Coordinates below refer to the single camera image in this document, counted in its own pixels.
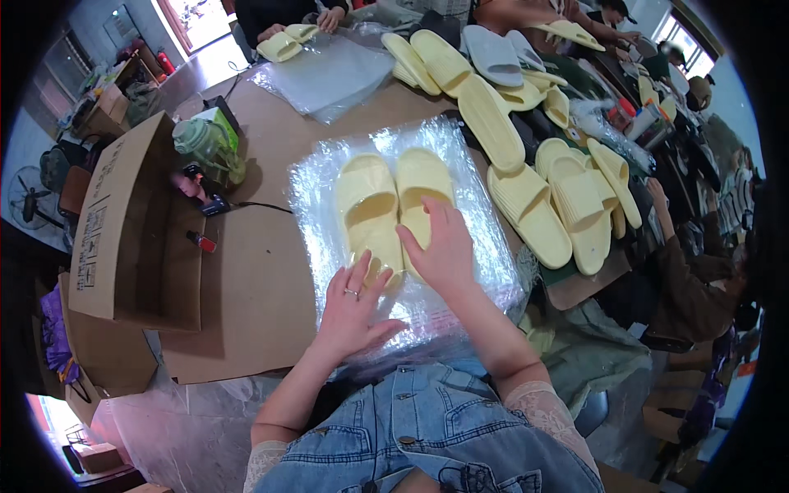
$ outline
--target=woman's right hand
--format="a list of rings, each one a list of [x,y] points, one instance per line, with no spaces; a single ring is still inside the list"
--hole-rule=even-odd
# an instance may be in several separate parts
[[[452,204],[428,196],[422,196],[422,204],[430,215],[430,246],[423,249],[402,224],[397,234],[419,275],[446,301],[475,282],[473,242],[463,214]]]

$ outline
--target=plastic container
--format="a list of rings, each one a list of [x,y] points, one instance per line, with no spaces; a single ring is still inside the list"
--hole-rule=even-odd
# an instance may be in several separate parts
[[[633,118],[635,118],[636,110],[633,108],[633,105],[630,104],[630,101],[621,98],[616,102],[614,107],[608,111],[607,116],[608,121],[611,122],[611,125],[615,129],[619,130],[620,132],[624,132]]]
[[[181,121],[173,129],[175,150],[200,164],[206,177],[224,192],[235,190],[246,177],[246,164],[230,146],[227,131],[202,118]]]

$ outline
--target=plastic sheet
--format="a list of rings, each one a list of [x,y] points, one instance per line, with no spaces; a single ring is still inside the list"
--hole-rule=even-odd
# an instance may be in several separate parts
[[[262,65],[249,80],[325,125],[367,99],[395,66],[384,50],[340,35],[319,34],[303,46],[287,62]]]
[[[575,125],[588,136],[598,139],[602,144],[609,146],[614,152],[635,162],[645,173],[652,174],[656,163],[652,155],[641,148],[624,134],[615,129],[603,116],[614,107],[613,99],[596,101],[592,99],[571,99],[570,115]]]
[[[324,141],[290,170],[290,207],[296,215],[315,283],[317,327],[326,306],[326,289],[335,272],[351,262],[335,206],[335,182],[342,166],[362,152],[376,152],[395,171],[408,148],[427,148],[446,164],[457,208],[474,241],[475,279],[502,310],[524,296],[501,225],[469,155],[460,128],[444,116],[365,136]],[[400,319],[408,328],[382,346],[352,356],[346,363],[355,378],[383,374],[404,361],[467,357],[468,336],[439,295],[406,275],[402,285],[379,302],[376,320]]]

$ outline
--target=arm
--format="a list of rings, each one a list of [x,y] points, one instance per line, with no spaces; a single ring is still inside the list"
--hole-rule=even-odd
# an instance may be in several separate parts
[[[403,225],[397,226],[398,235],[417,272],[447,302],[468,332],[502,399],[522,383],[550,383],[548,370],[523,333],[474,281],[473,242],[463,215],[431,197],[423,196],[422,203],[430,214],[430,246],[422,249]]]
[[[368,250],[355,266],[337,271],[329,283],[318,335],[260,408],[252,424],[253,448],[262,442],[291,442],[301,436],[318,392],[337,365],[349,355],[403,327],[399,320],[386,320],[372,328],[369,326],[378,298],[392,276],[392,270],[387,269],[369,289],[363,289],[362,282],[370,258]],[[355,291],[359,296],[355,297],[345,289]]]

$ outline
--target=cardboard box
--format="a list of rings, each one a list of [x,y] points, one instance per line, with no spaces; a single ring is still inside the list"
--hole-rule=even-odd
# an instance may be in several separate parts
[[[672,372],[683,370],[708,372],[712,370],[712,341],[696,344],[687,353],[670,353],[668,355],[668,369]]]
[[[102,399],[145,392],[158,364],[139,327],[69,310],[69,273],[58,280],[65,334],[80,365],[79,379],[65,386],[65,401],[90,426]]]
[[[205,218],[170,184],[181,162],[161,112],[102,152],[74,241],[69,308],[157,331],[200,330]]]
[[[82,469],[88,474],[98,474],[123,465],[123,459],[115,445],[100,443],[92,446],[74,445],[74,451],[80,458]]]
[[[661,409],[691,410],[704,377],[705,373],[698,370],[668,372],[658,377],[641,408],[644,427],[650,435],[671,443],[679,443],[677,432],[685,420],[670,416]]]
[[[158,484],[146,483],[132,488],[126,493],[173,493],[173,490],[168,487],[159,486]]]

